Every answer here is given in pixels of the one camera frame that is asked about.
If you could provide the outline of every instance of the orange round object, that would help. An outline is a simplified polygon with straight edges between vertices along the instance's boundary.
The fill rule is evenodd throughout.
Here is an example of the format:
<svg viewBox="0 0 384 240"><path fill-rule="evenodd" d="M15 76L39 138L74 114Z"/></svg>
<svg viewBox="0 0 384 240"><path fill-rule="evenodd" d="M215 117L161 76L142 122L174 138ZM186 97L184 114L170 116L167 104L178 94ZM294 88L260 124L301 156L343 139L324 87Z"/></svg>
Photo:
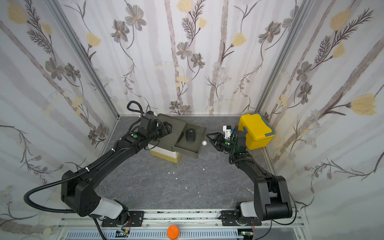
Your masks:
<svg viewBox="0 0 384 240"><path fill-rule="evenodd" d="M175 225L172 225L168 228L167 236L169 239L175 240L179 236L179 228Z"/></svg>

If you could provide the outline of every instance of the yellow box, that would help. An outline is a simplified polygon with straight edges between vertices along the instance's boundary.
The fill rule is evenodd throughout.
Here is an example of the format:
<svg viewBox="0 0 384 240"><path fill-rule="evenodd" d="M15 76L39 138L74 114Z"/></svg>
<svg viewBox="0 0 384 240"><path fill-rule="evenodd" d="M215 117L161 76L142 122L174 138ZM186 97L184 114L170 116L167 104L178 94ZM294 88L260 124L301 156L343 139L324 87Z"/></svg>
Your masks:
<svg viewBox="0 0 384 240"><path fill-rule="evenodd" d="M275 131L260 113L241 116L238 129L247 133L245 144L250 150L265 147L275 136Z"/></svg>
<svg viewBox="0 0 384 240"><path fill-rule="evenodd" d="M164 159L173 163L178 163L182 155L179 152L172 152L160 147L155 147L154 145L151 145L151 144L148 144L148 148L151 149L149 151L153 156L159 157L161 159Z"/></svg>

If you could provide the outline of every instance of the wall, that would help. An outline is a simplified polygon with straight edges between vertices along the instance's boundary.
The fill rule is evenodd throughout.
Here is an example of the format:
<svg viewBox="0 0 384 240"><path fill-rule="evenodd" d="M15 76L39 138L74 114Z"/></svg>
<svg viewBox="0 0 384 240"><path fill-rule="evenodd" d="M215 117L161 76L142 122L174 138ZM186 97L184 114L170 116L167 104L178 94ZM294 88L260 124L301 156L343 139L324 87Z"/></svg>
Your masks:
<svg viewBox="0 0 384 240"><path fill-rule="evenodd" d="M384 3L315 1L262 113L313 240L384 234Z"/></svg>
<svg viewBox="0 0 384 240"><path fill-rule="evenodd" d="M301 1L59 0L120 114L255 110Z"/></svg>
<svg viewBox="0 0 384 240"><path fill-rule="evenodd" d="M94 161L115 118L44 1L0 6L0 238L50 239L62 214L24 194ZM31 198L68 208L60 187Z"/></svg>

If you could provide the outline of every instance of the olive green tray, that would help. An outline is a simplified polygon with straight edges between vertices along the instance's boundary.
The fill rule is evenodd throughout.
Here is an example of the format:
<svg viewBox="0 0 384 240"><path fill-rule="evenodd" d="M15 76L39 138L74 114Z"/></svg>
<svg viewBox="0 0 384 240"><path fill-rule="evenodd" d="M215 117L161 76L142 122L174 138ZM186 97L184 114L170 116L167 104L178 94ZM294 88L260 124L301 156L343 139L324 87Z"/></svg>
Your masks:
<svg viewBox="0 0 384 240"><path fill-rule="evenodd" d="M160 142L157 145L160 148L172 151L180 152L182 154L197 158L201 149L201 143L204 140L206 127L198 126L192 123L188 123L185 120L171 117L164 114L159 114L158 118L160 121L167 121L172 124L172 132L165 137L160 138ZM194 142L187 142L185 132L187 129L195 129L196 137ZM184 133L178 143L177 140L181 133ZM156 145L157 141L152 141L149 144Z"/></svg>

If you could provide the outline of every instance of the gray marble surface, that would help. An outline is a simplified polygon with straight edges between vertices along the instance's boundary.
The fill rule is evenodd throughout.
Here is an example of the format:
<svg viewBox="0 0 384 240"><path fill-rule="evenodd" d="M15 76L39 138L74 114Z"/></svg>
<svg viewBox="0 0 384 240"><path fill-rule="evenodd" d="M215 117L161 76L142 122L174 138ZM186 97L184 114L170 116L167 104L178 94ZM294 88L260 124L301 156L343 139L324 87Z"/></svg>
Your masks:
<svg viewBox="0 0 384 240"><path fill-rule="evenodd" d="M222 132L223 125L235 126L240 117L180 117L187 122L207 127L207 133ZM137 117L121 117L108 149L113 141L128 130ZM261 149L250 151L255 160L268 169ZM228 163L228 155L216 151L208 142L202 146L197 159L183 155L175 164L140 151L113 170L100 185L109 192L97 193L117 199L130 209L225 209L237 202L253 200L253 182L248 176Z"/></svg>

